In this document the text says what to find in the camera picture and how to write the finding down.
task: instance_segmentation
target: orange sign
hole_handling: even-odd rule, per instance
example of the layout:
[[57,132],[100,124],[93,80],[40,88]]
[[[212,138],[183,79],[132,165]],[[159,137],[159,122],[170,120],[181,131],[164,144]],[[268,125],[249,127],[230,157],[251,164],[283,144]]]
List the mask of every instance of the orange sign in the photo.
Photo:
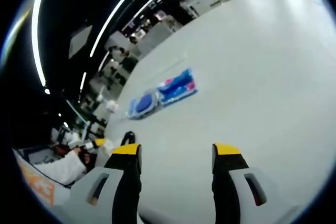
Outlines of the orange sign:
[[42,197],[51,206],[54,205],[55,185],[46,180],[43,176],[37,175],[19,162],[24,177],[29,187],[40,197]]

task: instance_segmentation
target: white tabletop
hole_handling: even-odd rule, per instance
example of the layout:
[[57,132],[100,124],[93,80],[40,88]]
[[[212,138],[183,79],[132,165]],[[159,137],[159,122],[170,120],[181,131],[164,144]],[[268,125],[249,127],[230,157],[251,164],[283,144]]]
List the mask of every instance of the white tabletop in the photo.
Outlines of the white tabletop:
[[[139,62],[106,137],[142,144],[140,206],[178,223],[214,223],[211,148],[240,148],[297,204],[336,158],[336,32],[320,0],[232,0]],[[191,67],[199,92],[141,121],[130,100]]]

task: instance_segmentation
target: white lab coat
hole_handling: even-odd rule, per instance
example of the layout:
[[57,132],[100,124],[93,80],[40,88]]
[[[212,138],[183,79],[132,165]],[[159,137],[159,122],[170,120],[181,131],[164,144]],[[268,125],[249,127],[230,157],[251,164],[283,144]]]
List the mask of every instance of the white lab coat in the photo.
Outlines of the white lab coat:
[[74,151],[69,152],[60,160],[34,166],[44,175],[63,185],[69,185],[77,180],[86,170],[85,165]]
[[113,50],[112,51],[112,57],[115,61],[117,61],[118,63],[121,63],[122,60],[124,59],[124,57],[122,56],[122,53],[121,51],[118,49],[118,50]]
[[116,60],[110,60],[110,63],[109,63],[114,69],[118,69],[119,67],[119,62],[117,62]]

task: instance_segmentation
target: black ceiling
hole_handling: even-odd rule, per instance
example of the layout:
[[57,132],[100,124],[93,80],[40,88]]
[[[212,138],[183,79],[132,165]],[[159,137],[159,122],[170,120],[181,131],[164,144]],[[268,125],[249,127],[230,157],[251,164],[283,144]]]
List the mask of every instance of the black ceiling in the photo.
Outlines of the black ceiling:
[[[87,80],[96,73],[104,56],[103,45],[108,36],[123,27],[148,0],[126,0],[110,22],[98,44],[90,51],[111,11],[119,0],[43,0],[39,18],[40,54],[47,85],[77,100],[84,72]],[[68,60],[71,34],[84,24],[93,25],[87,44]]]
[[[35,135],[37,129],[48,129],[44,124],[60,125],[74,120],[75,115],[65,98],[77,101],[83,73],[88,80],[98,69],[104,56],[103,45],[108,36],[121,29],[148,0],[126,0],[116,13],[100,40],[95,55],[89,58],[95,39],[119,0],[43,0],[38,25],[41,64],[51,95],[46,95],[39,81],[32,52],[31,12],[19,30],[6,64],[8,102],[18,100],[12,108],[11,120],[23,122],[23,131]],[[83,25],[93,25],[87,44],[68,59],[71,34]]]

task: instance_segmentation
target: plastic package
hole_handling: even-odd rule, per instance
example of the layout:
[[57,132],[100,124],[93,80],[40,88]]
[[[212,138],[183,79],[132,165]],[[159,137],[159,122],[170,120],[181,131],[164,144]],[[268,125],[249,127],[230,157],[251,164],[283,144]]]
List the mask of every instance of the plastic package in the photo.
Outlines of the plastic package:
[[158,105],[156,90],[147,91],[142,97],[133,99],[130,102],[127,112],[128,118],[140,119],[152,112]]
[[162,106],[170,105],[197,92],[190,68],[184,70],[179,76],[166,80],[157,90],[159,103]]
[[127,117],[141,119],[152,112],[186,98],[197,92],[195,81],[188,68],[179,76],[168,79],[156,89],[147,91],[140,98],[130,102]]

